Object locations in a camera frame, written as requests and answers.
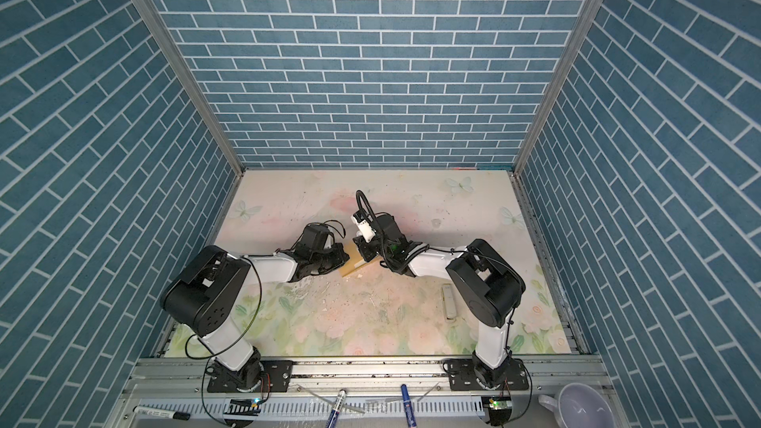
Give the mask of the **brown kraft envelope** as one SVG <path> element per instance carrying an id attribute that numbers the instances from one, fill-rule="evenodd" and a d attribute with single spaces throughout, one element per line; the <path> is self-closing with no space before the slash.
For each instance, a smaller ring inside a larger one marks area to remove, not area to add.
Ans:
<path id="1" fill-rule="evenodd" d="M 348 277 L 348 275 L 358 271 L 358 269 L 367 263 L 354 243 L 347 244 L 345 252 L 349 256 L 349 259 L 339 269 L 341 277 Z"/>

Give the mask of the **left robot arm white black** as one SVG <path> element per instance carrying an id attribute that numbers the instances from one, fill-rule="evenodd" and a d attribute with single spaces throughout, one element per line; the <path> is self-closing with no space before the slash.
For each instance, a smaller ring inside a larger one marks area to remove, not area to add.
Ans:
<path id="1" fill-rule="evenodd" d="M 161 307 L 191 328 L 212 358 L 228 371 L 249 366 L 254 347 L 233 321 L 244 285 L 297 283 L 326 275 L 348 262 L 346 229 L 336 220 L 307 224 L 288 249 L 271 255 L 235 256 L 217 246 L 203 248 L 166 288 Z"/>

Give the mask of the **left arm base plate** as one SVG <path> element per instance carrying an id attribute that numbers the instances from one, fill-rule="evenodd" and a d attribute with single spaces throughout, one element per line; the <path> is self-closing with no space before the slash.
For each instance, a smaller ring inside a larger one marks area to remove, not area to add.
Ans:
<path id="1" fill-rule="evenodd" d="M 232 371 L 220 362 L 207 370 L 207 390 L 212 394 L 246 394 L 247 392 L 286 392 L 291 382 L 293 361 L 255 359 L 239 371 Z"/>

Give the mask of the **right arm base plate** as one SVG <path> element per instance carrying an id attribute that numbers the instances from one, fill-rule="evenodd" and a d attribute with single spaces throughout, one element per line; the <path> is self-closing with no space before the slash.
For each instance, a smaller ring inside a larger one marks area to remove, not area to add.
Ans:
<path id="1" fill-rule="evenodd" d="M 476 356 L 469 359 L 447 359 L 443 369 L 453 392 L 469 390 L 528 390 L 528 372 L 519 359 L 507 358 L 496 369 Z"/>

